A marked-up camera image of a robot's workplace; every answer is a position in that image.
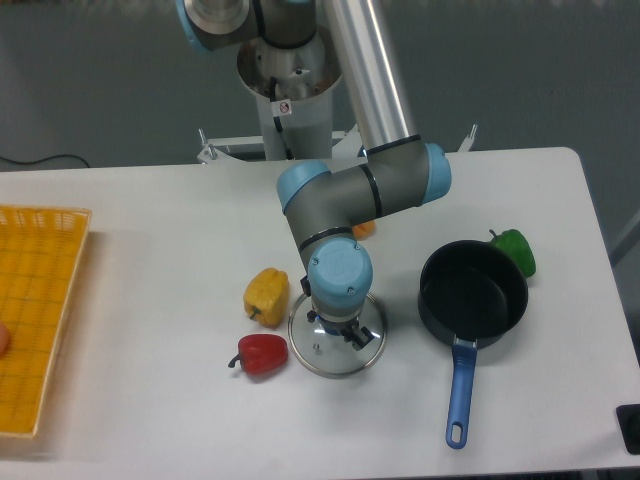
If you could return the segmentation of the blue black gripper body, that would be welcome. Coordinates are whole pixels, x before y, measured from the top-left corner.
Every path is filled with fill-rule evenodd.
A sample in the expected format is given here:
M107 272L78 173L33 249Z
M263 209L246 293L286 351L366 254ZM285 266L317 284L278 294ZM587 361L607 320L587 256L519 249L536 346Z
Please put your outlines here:
M356 317L336 322L322 317L315 310L309 310L306 317L309 323L318 323L326 333L342 336L347 341L353 341L359 335L359 322Z

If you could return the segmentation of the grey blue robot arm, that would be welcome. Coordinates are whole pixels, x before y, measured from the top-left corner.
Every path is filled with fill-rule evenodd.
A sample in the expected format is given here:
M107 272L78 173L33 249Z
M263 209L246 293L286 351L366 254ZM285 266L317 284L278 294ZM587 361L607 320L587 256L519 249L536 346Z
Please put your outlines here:
M443 150L413 122L378 1L180 1L190 44L238 45L238 73L266 102L265 152L291 161L277 192L306 275L310 319L355 349L372 341L360 313L372 284L356 225L443 197L451 170ZM329 99L344 82L366 160L338 172L331 120L303 105Z

